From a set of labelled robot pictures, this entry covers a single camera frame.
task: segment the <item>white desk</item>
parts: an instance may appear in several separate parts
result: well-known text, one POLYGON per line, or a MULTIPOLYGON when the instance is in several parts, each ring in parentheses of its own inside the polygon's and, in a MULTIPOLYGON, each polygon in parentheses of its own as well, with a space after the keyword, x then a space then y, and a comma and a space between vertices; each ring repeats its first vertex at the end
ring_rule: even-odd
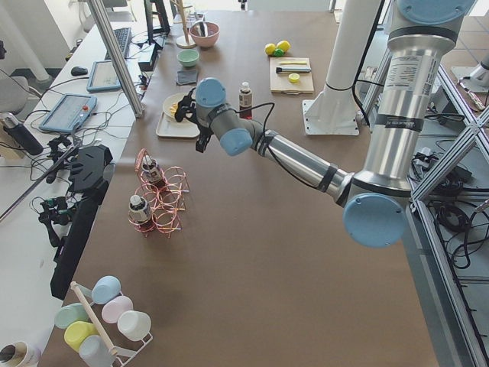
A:
MULTIPOLYGON (((114 28, 132 26, 133 34, 145 24, 114 24, 114 28)), ((138 47, 131 45, 129 56, 138 51, 138 47)), ((78 50, 61 70, 53 85, 62 83, 73 78, 70 71, 75 66, 92 68, 96 60, 105 57, 105 46, 94 27, 85 40, 80 44, 78 50)), ((128 60, 130 74, 135 82, 138 81, 140 73, 137 57, 128 60)), ((87 79, 77 80, 63 84, 55 88, 60 93, 88 94, 86 91, 87 79)), ((120 91, 97 93, 98 103, 95 112, 112 111, 127 105, 128 100, 120 91)), ((52 109, 61 97, 58 93, 48 92, 43 97, 43 103, 39 102, 38 109, 52 109)), ((27 121, 39 126, 42 114, 33 114, 27 121)), ((84 127, 96 127, 105 121, 104 114, 94 115, 89 118, 84 127)), ((125 106, 111 119, 106 132, 121 138, 115 138, 105 132, 99 132, 97 138, 101 138, 101 144, 110 147, 112 156, 117 161, 121 156, 125 145, 125 139, 134 122, 134 113, 130 106, 125 106)), ((46 143, 56 135, 49 135, 30 129, 39 142, 46 143)), ((85 138, 84 144, 90 143, 93 135, 85 138)), ((29 159, 6 161, 0 157, 0 165, 24 165, 29 166, 29 159)), ((0 211, 7 209, 14 200, 19 197, 30 185, 30 170, 28 168, 0 168, 0 211)), ((53 275, 55 263, 53 262, 56 249, 51 247, 47 231, 44 225, 37 221, 37 214, 29 208, 29 203, 36 196, 51 198, 64 195, 68 183, 56 180, 51 185, 43 182, 34 192, 29 195, 2 223, 0 233, 2 234, 2 255, 0 256, 0 291, 2 293, 2 304, 0 305, 0 346, 5 346, 17 340, 24 340, 41 350, 44 350, 47 339, 53 328, 53 319, 61 306, 61 300, 51 296, 50 279, 53 275)), ((61 234, 61 226, 53 226, 58 234, 61 234)))

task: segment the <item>green bowl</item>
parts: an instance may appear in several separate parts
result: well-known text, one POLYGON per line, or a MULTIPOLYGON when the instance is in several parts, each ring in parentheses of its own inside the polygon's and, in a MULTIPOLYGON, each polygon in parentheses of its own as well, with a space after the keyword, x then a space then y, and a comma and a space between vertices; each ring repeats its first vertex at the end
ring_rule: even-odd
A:
POLYGON ((183 50, 178 53, 176 58, 185 67, 194 67, 199 61, 199 51, 195 50, 183 50))

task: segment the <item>cutting board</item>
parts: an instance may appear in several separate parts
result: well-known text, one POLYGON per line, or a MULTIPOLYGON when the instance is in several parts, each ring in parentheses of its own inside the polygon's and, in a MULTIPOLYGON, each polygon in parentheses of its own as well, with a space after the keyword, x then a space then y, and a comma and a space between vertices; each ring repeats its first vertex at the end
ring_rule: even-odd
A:
POLYGON ((314 93, 313 74, 301 73, 298 83, 289 82, 289 74, 277 74, 277 67, 311 67, 308 57, 271 57, 270 58, 270 90, 272 93, 314 93), (306 65, 280 64, 290 61, 306 61, 306 65))

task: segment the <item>lime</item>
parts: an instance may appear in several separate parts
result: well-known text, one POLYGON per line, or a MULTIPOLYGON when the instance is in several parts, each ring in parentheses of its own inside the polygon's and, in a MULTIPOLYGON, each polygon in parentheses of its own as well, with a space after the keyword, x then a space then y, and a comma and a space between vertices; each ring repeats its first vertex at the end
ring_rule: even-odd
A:
POLYGON ((273 55, 274 55, 275 57, 282 57, 282 56, 283 56, 283 54, 285 54, 285 52, 283 52, 283 50, 282 50, 281 48, 277 48, 277 49, 275 49, 275 51, 274 51, 274 53, 273 53, 273 55))
POLYGON ((277 46, 275 46, 275 44, 266 44, 265 45, 265 53, 270 56, 271 54, 274 53, 275 49, 277 48, 277 46))
POLYGON ((283 52, 287 52, 290 49, 289 41, 280 41, 277 44, 277 47, 280 48, 283 52))

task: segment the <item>plate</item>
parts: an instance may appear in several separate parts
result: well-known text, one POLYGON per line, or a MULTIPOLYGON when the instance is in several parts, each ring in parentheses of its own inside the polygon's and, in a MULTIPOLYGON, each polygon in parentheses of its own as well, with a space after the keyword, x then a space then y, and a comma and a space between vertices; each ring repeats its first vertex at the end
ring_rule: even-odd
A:
POLYGON ((172 96, 169 96, 167 99, 164 100, 164 102, 163 102, 163 113, 166 116, 168 116, 169 119, 175 121, 174 114, 170 112, 170 107, 174 103, 180 102, 183 99, 183 97, 186 96, 187 94, 189 94, 189 93, 187 92, 187 93, 173 94, 172 96))
POLYGON ((199 128, 188 120, 176 122, 175 119, 162 114, 156 127, 156 135, 162 138, 195 138, 199 136, 199 128))

